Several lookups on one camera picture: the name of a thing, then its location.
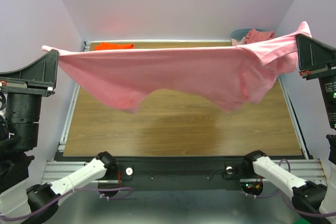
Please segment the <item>light pink t shirt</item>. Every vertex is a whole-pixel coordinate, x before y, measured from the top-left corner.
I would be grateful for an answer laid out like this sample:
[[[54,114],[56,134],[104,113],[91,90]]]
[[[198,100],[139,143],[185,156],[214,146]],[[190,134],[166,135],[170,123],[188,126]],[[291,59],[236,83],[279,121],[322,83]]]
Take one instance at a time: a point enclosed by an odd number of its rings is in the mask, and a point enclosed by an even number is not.
[[[276,79],[298,66],[296,32],[267,41],[225,47],[59,50],[60,68],[88,93],[114,109],[135,112],[159,89],[199,95],[223,111],[258,103]]]

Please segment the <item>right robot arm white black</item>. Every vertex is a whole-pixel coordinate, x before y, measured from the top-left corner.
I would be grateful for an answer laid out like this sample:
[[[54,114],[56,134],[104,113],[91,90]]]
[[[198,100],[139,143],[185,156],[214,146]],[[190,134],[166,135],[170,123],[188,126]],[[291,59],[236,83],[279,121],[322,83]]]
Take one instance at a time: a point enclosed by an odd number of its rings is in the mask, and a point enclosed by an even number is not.
[[[335,128],[335,48],[305,35],[297,35],[300,75],[318,79],[328,116]],[[275,185],[282,196],[291,200],[290,208],[309,223],[335,223],[335,135],[326,136],[330,145],[331,169],[327,185],[301,179],[275,164],[262,151],[253,151],[243,158],[244,175],[259,175]]]

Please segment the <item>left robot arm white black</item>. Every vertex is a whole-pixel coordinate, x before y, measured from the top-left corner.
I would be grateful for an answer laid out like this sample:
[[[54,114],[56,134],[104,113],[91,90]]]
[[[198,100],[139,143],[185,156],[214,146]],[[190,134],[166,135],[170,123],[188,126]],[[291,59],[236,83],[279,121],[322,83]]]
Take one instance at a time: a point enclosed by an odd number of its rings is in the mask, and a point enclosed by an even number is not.
[[[70,194],[116,175],[117,161],[101,152],[70,175],[26,187],[37,146],[41,101],[55,93],[59,52],[51,50],[21,69],[1,73],[1,223],[44,223]]]

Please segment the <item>dusty rose t shirt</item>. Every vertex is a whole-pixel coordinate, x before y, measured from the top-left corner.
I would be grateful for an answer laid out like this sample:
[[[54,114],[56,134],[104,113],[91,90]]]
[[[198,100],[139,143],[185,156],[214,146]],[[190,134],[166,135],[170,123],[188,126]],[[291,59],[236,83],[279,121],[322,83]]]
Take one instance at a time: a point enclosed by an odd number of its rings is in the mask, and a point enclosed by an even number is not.
[[[246,35],[246,44],[271,40],[274,39],[274,37],[274,31],[258,31],[256,29],[251,29]]]

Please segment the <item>folded orange t shirt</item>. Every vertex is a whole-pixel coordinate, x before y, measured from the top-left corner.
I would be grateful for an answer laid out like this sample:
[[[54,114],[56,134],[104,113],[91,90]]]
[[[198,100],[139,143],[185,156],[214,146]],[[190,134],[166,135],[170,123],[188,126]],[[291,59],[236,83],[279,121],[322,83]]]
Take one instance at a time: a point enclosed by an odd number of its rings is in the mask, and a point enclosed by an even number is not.
[[[101,42],[95,46],[95,50],[121,50],[132,48],[134,48],[134,44],[113,44],[109,42]]]

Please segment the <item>blue plastic laundry basket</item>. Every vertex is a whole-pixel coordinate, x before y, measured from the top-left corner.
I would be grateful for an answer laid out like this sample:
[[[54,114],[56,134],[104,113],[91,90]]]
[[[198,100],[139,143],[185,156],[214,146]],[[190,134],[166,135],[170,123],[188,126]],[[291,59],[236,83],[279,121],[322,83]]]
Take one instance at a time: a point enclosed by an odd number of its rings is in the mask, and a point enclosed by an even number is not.
[[[249,29],[239,29],[239,30],[236,30],[234,32],[231,33],[230,35],[230,41],[232,38],[235,38],[235,39],[242,39],[243,37],[246,37],[247,33],[251,30],[251,29],[254,29],[254,28],[249,28]]]

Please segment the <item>pale pink garment in basket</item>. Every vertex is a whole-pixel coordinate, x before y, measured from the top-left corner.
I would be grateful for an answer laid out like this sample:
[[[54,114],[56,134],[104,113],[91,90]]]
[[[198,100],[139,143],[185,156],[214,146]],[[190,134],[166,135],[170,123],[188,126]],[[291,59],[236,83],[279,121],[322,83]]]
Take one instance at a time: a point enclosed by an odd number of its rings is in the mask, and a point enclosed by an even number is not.
[[[232,38],[231,43],[232,43],[232,46],[245,45],[245,44],[247,44],[247,38],[243,37],[240,40]]]

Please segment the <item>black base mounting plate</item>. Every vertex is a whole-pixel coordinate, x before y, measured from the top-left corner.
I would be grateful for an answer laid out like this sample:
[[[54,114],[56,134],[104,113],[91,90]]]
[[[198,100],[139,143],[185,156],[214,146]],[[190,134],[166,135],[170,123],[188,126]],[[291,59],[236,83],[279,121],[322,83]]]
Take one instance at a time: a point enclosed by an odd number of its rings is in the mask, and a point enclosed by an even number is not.
[[[259,176],[245,172],[241,156],[117,157],[103,183],[135,191],[237,190],[261,195]]]

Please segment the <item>green cloth at corner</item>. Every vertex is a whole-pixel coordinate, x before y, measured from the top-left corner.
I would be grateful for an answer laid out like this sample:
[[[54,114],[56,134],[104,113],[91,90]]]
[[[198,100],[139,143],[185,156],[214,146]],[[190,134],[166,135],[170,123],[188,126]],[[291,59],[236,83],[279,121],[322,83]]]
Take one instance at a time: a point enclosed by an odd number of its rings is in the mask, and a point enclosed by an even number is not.
[[[310,224],[310,222],[308,222],[307,220],[305,220],[303,218],[300,218],[299,220],[297,220],[293,224]]]

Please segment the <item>left aluminium frame rail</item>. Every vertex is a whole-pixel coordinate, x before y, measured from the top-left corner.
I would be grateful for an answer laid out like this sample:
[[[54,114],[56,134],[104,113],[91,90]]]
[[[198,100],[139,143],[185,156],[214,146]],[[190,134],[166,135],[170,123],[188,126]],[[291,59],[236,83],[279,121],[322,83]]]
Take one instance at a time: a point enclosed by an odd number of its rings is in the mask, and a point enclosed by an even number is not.
[[[67,62],[70,56],[64,50],[59,50],[59,52],[56,94],[43,102],[42,119],[44,122],[40,142],[44,161],[40,181],[43,183],[51,180],[47,178],[47,169],[51,167],[55,156],[65,151],[80,90],[80,85],[65,72],[70,67]]]

